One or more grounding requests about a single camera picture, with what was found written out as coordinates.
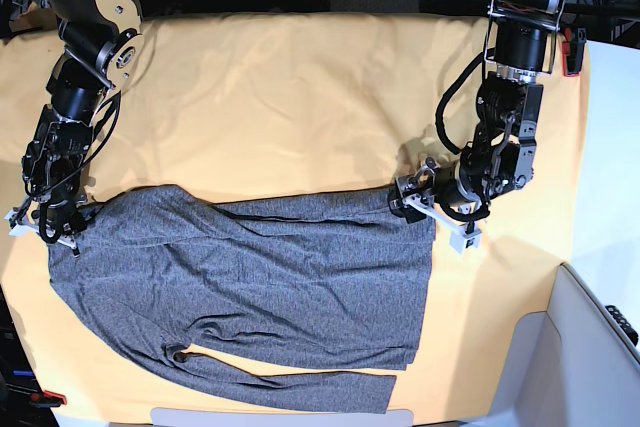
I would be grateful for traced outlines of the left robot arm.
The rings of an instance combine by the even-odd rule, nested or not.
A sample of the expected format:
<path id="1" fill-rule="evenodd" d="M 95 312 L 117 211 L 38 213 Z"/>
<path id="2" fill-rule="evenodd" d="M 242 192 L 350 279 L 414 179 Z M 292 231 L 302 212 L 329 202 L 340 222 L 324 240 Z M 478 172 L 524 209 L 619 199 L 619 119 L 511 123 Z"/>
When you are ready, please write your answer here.
<path id="1" fill-rule="evenodd" d="M 542 104 L 537 78 L 553 71 L 580 74 L 587 40 L 583 27 L 561 21 L 566 0 L 490 0 L 484 46 L 441 97 L 435 128 L 455 161 L 440 166 L 426 158 L 418 171 L 399 177 L 389 194 L 391 212 L 407 222 L 439 206 L 451 220 L 472 225 L 490 214 L 494 199 L 522 189 L 533 178 L 536 130 Z M 488 64 L 494 70 L 485 69 Z M 483 69 L 476 95 L 473 138 L 457 146 L 445 127 L 445 108 L 476 68 Z"/>

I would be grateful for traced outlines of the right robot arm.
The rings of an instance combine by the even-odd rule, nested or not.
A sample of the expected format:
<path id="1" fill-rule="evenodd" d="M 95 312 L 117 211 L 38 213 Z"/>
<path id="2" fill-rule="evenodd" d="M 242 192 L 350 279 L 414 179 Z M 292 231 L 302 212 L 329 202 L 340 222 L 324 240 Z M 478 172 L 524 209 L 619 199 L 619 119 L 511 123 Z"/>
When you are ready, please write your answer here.
<path id="1" fill-rule="evenodd" d="M 49 0 L 64 51 L 54 65 L 34 136 L 21 159 L 26 198 L 7 215 L 14 235 L 76 247 L 86 227 L 83 170 L 104 148 L 144 45 L 138 0 Z"/>

